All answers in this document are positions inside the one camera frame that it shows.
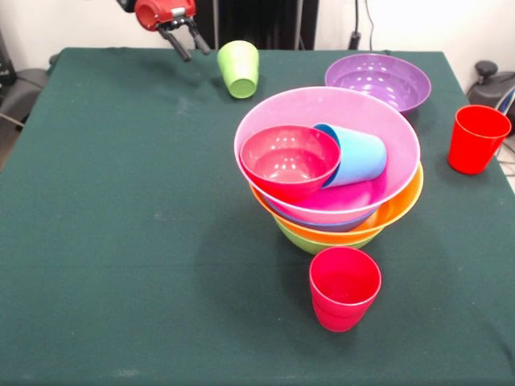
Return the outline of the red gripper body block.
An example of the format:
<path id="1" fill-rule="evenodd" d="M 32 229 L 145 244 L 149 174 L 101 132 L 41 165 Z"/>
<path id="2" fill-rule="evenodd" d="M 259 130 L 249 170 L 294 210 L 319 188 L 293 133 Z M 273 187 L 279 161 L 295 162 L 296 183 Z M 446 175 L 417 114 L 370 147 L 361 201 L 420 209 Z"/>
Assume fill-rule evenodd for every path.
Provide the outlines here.
<path id="1" fill-rule="evenodd" d="M 148 31 L 160 27 L 175 29 L 196 15 L 194 0 L 137 0 L 134 12 L 139 24 Z"/>

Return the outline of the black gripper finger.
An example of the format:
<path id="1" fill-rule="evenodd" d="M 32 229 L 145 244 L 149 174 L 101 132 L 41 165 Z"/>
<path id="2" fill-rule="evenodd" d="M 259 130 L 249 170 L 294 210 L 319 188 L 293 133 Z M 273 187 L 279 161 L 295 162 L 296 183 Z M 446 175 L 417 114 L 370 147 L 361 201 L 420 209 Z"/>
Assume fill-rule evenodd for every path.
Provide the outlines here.
<path id="1" fill-rule="evenodd" d="M 184 21 L 185 21 L 185 23 L 186 23 L 186 25 L 188 27 L 188 30 L 190 32 L 190 35 L 193 38 L 193 41 L 194 41 L 196 47 L 204 55 L 208 55 L 211 52 L 211 48 L 209 47 L 209 45 L 206 43 L 206 41 L 204 40 L 204 38 L 200 34 L 195 21 L 192 18 L 186 18 L 186 19 L 184 19 Z"/>
<path id="2" fill-rule="evenodd" d="M 192 56 L 183 44 L 171 33 L 167 27 L 159 27 L 159 34 L 167 40 L 174 48 L 175 52 L 184 62 L 190 62 Z"/>

